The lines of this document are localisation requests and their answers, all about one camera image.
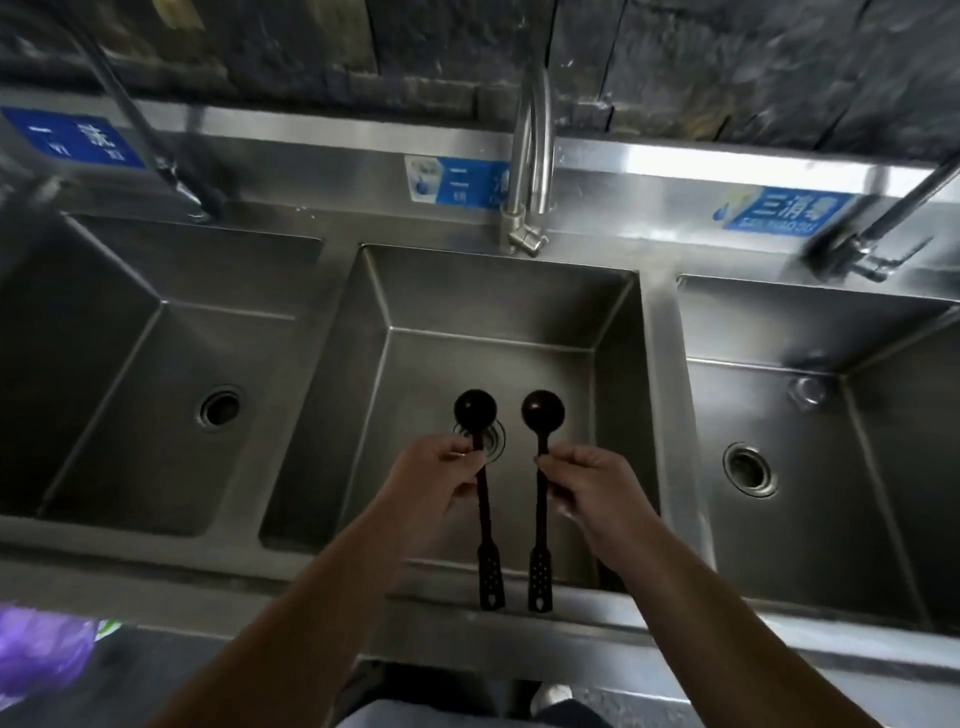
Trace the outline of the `blue sink label with drop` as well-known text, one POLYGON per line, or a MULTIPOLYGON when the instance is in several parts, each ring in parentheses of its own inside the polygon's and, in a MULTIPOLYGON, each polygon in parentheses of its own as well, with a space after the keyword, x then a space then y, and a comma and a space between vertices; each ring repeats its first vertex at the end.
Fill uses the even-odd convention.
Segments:
POLYGON ((858 195, 848 192, 751 186, 728 194, 711 221, 731 233, 810 238, 834 224, 856 200, 858 195))

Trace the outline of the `person's left forearm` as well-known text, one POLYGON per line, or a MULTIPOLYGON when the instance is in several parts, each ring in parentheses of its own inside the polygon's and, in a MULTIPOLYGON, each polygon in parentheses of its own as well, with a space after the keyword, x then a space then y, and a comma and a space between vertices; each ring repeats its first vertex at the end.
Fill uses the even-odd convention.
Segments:
POLYGON ((321 722, 422 536, 414 518, 369 508, 148 728, 305 728, 321 722))

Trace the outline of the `stainless steel triple sink unit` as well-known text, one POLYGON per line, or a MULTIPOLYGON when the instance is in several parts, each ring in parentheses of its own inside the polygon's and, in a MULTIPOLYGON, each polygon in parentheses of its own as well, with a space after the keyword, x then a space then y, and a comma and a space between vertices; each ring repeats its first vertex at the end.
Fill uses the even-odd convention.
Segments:
POLYGON ((474 500, 402 569, 366 652, 669 695, 615 579, 551 516, 554 607, 526 606, 536 436, 623 454, 667 526, 833 672, 960 682, 960 179, 882 239, 883 283, 817 280, 811 238, 730 232, 750 187, 930 174, 817 155, 562 136, 537 258, 498 209, 414 202, 404 156, 504 162, 501 132, 141 103, 225 174, 214 224, 146 169, 52 158, 0 113, 0 600, 232 636, 377 493, 409 441, 493 395, 507 605, 480 605, 474 500), (791 380, 829 382, 800 411, 791 380), (246 404, 194 421, 221 384, 246 404), (726 478, 756 447, 777 492, 726 478))

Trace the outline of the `round steel sink drain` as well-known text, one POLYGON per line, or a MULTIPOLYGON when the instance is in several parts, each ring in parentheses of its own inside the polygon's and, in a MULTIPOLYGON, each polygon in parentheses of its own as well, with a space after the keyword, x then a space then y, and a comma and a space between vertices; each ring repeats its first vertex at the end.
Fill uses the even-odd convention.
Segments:
POLYGON ((202 430, 218 432, 228 429, 246 405, 246 394, 234 384, 221 384, 199 397, 194 408, 194 422, 202 430))
POLYGON ((502 423, 497 418, 473 418, 463 420, 455 418, 453 433, 474 442, 474 431, 467 426, 486 425, 480 433, 483 451, 487 463, 496 462, 506 449, 507 436, 502 423))
POLYGON ((774 468, 763 454, 749 443, 731 443, 723 453, 727 481, 740 493, 753 499, 768 499, 779 490, 774 468))

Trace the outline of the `white shoe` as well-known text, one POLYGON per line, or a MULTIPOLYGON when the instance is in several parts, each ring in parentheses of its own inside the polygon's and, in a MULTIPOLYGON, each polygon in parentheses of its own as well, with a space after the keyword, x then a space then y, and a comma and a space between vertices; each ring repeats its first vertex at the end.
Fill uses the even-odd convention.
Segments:
POLYGON ((530 717, 531 719, 538 718, 545 711, 571 700, 574 700, 574 695, 570 685, 540 682, 534 689, 530 700, 530 717))

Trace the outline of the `person's left hand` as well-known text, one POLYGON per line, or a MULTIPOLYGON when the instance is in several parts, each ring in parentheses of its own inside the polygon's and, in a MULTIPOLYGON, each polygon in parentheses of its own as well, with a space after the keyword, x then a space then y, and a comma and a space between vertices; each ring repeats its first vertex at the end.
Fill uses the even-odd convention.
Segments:
POLYGON ((474 451, 472 441, 455 434, 424 436, 396 457, 374 509, 395 533, 404 558, 424 552, 448 512, 441 505, 442 470, 485 465, 485 455, 474 451))

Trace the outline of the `person's right hand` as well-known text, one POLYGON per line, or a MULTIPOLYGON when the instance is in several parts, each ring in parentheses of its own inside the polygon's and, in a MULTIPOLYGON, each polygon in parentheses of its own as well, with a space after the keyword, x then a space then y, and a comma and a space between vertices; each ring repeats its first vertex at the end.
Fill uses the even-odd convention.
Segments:
POLYGON ((588 444, 560 443, 536 456, 548 481, 589 492, 591 524, 578 525, 593 554, 624 574, 664 525, 634 470, 620 454, 588 444))

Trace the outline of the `purple plastic bag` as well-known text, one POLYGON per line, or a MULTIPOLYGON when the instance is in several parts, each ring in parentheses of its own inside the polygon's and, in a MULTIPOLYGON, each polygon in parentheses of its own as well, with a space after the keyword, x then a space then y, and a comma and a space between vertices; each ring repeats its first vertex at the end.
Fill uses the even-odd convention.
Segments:
POLYGON ((0 713, 62 689, 85 669, 100 620, 0 604, 0 713))

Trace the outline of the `dark wooden ladle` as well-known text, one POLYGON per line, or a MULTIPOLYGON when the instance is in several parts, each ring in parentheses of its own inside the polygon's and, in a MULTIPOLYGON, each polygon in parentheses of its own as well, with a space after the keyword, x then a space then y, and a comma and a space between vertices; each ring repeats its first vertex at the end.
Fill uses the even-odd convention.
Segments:
MULTIPOLYGON (((498 408, 494 398, 485 391, 472 389, 463 392, 454 404, 454 418, 472 441, 474 452, 486 455, 484 434, 497 419, 498 408)), ((489 486, 486 467, 476 474, 481 541, 477 548, 479 601, 484 611, 498 611, 506 604, 498 547, 494 540, 489 486)))
MULTIPOLYGON (((563 425, 566 408, 557 394, 537 390, 528 394, 521 405, 524 424, 534 432, 537 456, 549 452, 549 437, 563 425)), ((528 610, 548 614, 553 609, 553 569, 547 535, 547 497, 549 481, 538 469, 535 476, 536 502, 534 546, 529 560, 527 590, 528 610)))

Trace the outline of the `steel gooseneck faucet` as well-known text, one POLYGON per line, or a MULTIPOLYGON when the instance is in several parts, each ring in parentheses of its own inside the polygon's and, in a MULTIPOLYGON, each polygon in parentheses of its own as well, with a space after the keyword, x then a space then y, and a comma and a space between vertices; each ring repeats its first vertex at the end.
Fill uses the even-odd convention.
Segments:
POLYGON ((61 13, 57 22, 70 37, 99 80, 106 95, 125 117, 139 141, 149 152, 150 168, 162 181, 193 209, 190 217, 198 223, 210 223, 222 216, 222 196, 189 165, 181 164, 168 145, 155 133, 139 106, 134 102, 121 79, 99 45, 79 21, 61 13))
POLYGON ((857 275, 873 284, 883 284, 929 245, 932 238, 921 240, 900 258, 877 255, 882 239, 959 176, 960 148, 870 224, 863 225, 858 222, 858 213, 864 212, 881 197, 881 188, 876 181, 872 181, 866 200, 858 200, 843 224, 837 224, 830 231, 811 239, 801 256, 802 262, 821 283, 842 283, 849 276, 857 275))
POLYGON ((511 140, 507 192, 500 206, 499 244, 503 252, 534 259, 548 236, 529 220, 550 209, 555 162, 556 122, 548 68, 531 65, 521 84, 511 140))

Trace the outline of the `person's right forearm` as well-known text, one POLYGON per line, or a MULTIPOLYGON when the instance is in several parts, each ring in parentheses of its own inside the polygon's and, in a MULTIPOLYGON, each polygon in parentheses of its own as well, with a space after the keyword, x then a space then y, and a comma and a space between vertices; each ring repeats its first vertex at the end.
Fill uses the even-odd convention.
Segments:
POLYGON ((788 647, 658 519, 582 527, 705 728, 883 728, 788 647))

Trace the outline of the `blue and white sink label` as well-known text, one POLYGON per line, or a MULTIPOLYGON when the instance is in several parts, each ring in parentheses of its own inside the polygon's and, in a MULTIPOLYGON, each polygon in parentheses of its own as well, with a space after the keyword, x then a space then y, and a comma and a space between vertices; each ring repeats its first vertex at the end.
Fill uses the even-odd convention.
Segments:
POLYGON ((510 182, 508 161, 404 155, 412 202, 499 210, 510 182))

